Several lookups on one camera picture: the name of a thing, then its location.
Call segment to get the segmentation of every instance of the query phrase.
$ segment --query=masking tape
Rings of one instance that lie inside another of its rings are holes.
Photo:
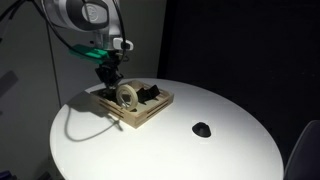
[[[130,104],[127,104],[122,98],[126,93],[130,96]],[[121,85],[117,88],[117,101],[119,106],[126,108],[128,111],[131,111],[138,105],[138,95],[131,86],[127,84]]]

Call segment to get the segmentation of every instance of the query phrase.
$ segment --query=grey wall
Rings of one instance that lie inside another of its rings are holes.
[[[0,13],[12,3],[0,1]],[[156,77],[166,0],[121,0],[131,61],[119,68],[126,78]],[[70,44],[88,44],[90,33],[59,30]],[[100,83],[96,65],[69,55],[51,33],[62,104]],[[44,21],[30,3],[17,13],[0,44],[0,172],[34,180],[48,168],[49,131],[59,101]]]

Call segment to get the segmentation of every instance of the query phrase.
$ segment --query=white tabletop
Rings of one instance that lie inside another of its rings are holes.
[[[88,93],[102,84],[61,108],[50,147],[66,180],[282,180],[277,145],[241,107],[188,84],[137,80],[175,95],[171,105],[138,129],[114,125],[90,101]],[[192,132],[198,122],[210,126],[211,137]]]

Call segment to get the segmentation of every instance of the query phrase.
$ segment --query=wooden box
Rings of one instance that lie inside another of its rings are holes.
[[[151,85],[137,80],[133,80],[124,84],[130,85],[135,91],[138,91],[141,88],[149,89],[151,87]],[[173,102],[174,95],[172,93],[161,89],[161,87],[158,88],[160,94],[155,99],[146,101],[145,104],[138,103],[135,111],[128,111],[125,108],[120,107],[116,102],[99,96],[99,91],[102,91],[103,89],[93,91],[91,94],[94,95],[94,99],[102,107],[106,108],[110,114],[119,118],[130,126],[138,128]]]

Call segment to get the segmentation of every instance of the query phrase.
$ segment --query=chair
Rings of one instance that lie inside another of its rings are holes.
[[[320,180],[320,121],[308,123],[301,133],[284,173],[284,180]]]

